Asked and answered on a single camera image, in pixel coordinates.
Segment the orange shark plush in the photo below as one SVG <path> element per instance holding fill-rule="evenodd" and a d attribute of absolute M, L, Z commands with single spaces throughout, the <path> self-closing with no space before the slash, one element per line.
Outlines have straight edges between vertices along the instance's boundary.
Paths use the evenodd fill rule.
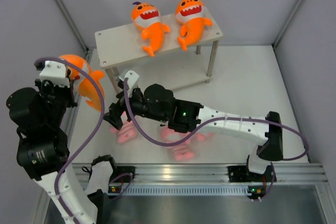
<path fill-rule="evenodd" d="M 206 17 L 206 6 L 201 0 L 180 0 L 175 10 L 175 19 L 181 25 L 177 41 L 184 51 L 202 39 L 206 26 L 213 22 Z"/>
<path fill-rule="evenodd" d="M 99 90 L 102 93 L 104 98 L 104 90 L 100 83 L 100 80 L 104 77 L 104 73 L 101 70 L 93 70 L 86 60 L 82 57 L 72 54 L 66 54 L 59 56 L 60 59 L 65 60 L 83 72 L 85 72 L 98 86 Z M 97 111 L 101 111 L 101 102 L 97 92 L 97 89 L 94 87 L 92 82 L 84 76 L 81 72 L 74 69 L 73 67 L 67 67 L 69 72 L 68 78 L 74 82 L 73 88 L 79 93 L 82 97 L 87 98 L 86 103 Z"/>
<path fill-rule="evenodd" d="M 162 22 L 160 11 L 149 3 L 133 2 L 131 19 L 135 27 L 140 31 L 143 40 L 149 40 L 147 46 L 142 46 L 149 56 L 154 57 L 165 41 L 165 34 L 171 31 L 169 25 Z"/>

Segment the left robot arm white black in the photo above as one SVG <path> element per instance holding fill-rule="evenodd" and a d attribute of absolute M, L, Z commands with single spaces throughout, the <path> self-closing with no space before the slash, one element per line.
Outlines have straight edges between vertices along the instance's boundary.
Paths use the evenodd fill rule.
<path fill-rule="evenodd" d="M 77 106 L 73 82 L 63 86 L 37 79 L 35 85 L 15 91 L 6 101 L 9 117 L 18 126 L 19 166 L 44 189 L 65 223 L 108 223 L 108 185 L 119 174 L 114 159 L 94 159 L 83 189 L 69 159 L 68 136 L 60 128 L 66 109 Z"/>

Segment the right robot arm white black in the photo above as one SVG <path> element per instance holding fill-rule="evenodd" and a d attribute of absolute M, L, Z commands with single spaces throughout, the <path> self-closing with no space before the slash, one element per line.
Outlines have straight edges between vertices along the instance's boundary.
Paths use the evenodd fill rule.
<path fill-rule="evenodd" d="M 171 90 L 159 84 L 152 84 L 145 91 L 125 87 L 117 98 L 117 103 L 109 106 L 103 119 L 120 130 L 123 127 L 122 114 L 125 113 L 138 132 L 158 146 L 182 145 L 197 132 L 217 133 L 253 142 L 256 146 L 247 157 L 245 167 L 245 174 L 250 180 L 258 180 L 271 162 L 284 158 L 280 115 L 277 112 L 270 111 L 262 119 L 244 118 L 197 102 L 176 99 Z M 185 134 L 185 137 L 170 143 L 157 141 L 142 130 L 136 116 L 166 123 L 168 129 Z"/>

